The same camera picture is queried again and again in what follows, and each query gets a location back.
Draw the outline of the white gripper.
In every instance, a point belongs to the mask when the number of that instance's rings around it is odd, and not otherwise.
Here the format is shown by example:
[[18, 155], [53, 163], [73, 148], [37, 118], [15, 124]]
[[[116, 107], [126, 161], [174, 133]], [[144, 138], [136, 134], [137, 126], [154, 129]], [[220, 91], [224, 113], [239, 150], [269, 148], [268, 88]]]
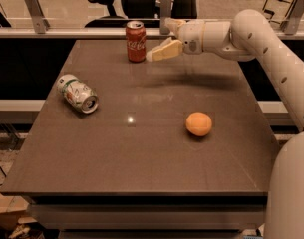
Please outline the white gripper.
[[182, 52], [190, 55], [198, 55], [203, 52], [205, 23], [202, 20], [186, 22], [182, 19], [166, 18], [164, 24], [175, 35], [178, 33], [178, 40], [169, 37], [148, 51], [146, 58], [149, 62], [171, 59], [179, 56]]

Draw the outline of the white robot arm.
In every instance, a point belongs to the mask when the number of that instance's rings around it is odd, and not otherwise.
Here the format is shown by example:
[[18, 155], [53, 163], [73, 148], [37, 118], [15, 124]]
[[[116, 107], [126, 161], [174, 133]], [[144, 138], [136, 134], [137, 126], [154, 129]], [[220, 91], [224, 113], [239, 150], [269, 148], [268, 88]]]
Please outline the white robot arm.
[[230, 21], [185, 21], [166, 17], [171, 36], [149, 50], [150, 62], [182, 53], [213, 53], [223, 59], [255, 59], [278, 103], [299, 130], [280, 149], [271, 172], [263, 239], [304, 239], [304, 62], [258, 11], [242, 10]]

